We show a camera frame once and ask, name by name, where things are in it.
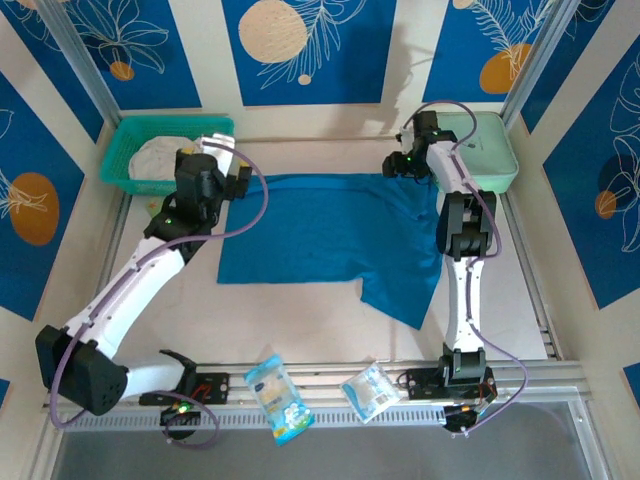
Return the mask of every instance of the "white cloth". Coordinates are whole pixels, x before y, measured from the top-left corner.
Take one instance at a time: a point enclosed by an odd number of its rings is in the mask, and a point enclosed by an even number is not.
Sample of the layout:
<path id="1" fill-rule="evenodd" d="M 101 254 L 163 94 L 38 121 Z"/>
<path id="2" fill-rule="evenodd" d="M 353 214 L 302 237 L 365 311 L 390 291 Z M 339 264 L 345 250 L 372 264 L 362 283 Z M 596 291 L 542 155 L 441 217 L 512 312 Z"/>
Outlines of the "white cloth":
<path id="1" fill-rule="evenodd" d="M 132 180 L 173 180 L 176 151 L 181 148 L 199 150 L 198 144 L 186 137 L 155 137 L 133 154 L 129 161 Z"/>

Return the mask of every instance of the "white table surface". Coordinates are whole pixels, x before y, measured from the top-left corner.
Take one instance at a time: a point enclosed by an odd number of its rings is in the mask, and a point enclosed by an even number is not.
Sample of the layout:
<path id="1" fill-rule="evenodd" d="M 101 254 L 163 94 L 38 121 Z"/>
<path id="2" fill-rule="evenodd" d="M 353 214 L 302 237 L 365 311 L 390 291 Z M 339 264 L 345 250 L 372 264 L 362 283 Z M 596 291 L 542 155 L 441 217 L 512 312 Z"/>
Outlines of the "white table surface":
<path id="1" fill-rule="evenodd" d="M 240 144 L 265 174 L 379 172 L 399 144 L 391 140 L 298 141 Z M 114 272 L 132 254 L 150 216 L 148 197 L 134 197 Z M 228 203 L 220 223 L 226 224 Z M 487 261 L 482 276 L 481 329 L 522 359 L 546 351 L 507 221 L 496 220 L 504 253 Z M 205 244 L 183 271 L 156 295 L 118 352 L 140 357 L 170 348 L 196 362 L 254 363 L 279 353 L 288 363 L 365 360 L 436 360 L 449 315 L 446 268 L 424 325 L 415 330 L 360 301 L 361 281 L 291 285 L 218 285 L 222 242 Z M 488 359 L 503 359 L 487 349 Z"/>

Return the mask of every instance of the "plastic packet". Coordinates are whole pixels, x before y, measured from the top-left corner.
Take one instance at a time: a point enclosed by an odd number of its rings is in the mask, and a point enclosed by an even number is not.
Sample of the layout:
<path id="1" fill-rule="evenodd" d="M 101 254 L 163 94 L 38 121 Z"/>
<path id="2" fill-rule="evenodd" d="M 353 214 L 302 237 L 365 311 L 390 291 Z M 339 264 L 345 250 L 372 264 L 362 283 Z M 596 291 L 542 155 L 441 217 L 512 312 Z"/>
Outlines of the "plastic packet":
<path id="1" fill-rule="evenodd" d="M 276 444 L 284 445 L 313 425 L 313 414 L 303 403 L 279 355 L 247 372 L 244 379 L 267 416 Z"/>
<path id="2" fill-rule="evenodd" d="M 367 423 L 400 400 L 400 393 L 376 362 L 344 382 L 340 388 L 362 423 Z"/>

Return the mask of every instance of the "beige circle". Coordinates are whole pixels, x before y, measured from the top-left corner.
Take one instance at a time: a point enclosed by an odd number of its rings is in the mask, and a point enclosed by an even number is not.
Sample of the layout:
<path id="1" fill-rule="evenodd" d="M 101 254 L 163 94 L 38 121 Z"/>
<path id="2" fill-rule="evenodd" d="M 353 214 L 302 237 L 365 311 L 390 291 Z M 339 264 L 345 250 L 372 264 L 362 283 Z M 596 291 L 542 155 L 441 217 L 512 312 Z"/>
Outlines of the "beige circle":
<path id="1" fill-rule="evenodd" d="M 307 44 L 307 27 L 295 9 L 282 0 L 260 0 L 242 16 L 240 42 L 254 60 L 291 60 Z"/>
<path id="2" fill-rule="evenodd" d="M 459 10 L 469 8 L 476 0 L 453 0 L 453 6 Z"/>
<path id="3" fill-rule="evenodd" d="M 58 0 L 58 3 L 68 2 L 69 0 Z M 31 10 L 36 10 L 35 0 L 16 0 L 23 7 L 27 7 Z"/>
<path id="4" fill-rule="evenodd" d="M 311 83 L 311 77 L 304 73 L 298 77 L 298 83 L 300 85 L 309 85 Z"/>

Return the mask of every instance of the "light green tray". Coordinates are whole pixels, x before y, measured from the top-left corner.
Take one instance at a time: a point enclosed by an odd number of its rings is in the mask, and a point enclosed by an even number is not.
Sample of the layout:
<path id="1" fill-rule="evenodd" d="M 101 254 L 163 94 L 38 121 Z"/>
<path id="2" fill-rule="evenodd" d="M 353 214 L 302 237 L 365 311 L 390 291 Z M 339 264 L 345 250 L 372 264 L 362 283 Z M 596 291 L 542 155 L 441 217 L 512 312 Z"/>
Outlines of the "light green tray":
<path id="1" fill-rule="evenodd" d="M 491 112 L 478 112 L 476 118 L 478 129 L 460 145 L 460 155 L 480 188 L 504 193 L 519 170 L 504 123 Z M 438 113 L 438 125 L 453 130 L 460 139 L 471 131 L 473 122 L 466 113 Z"/>

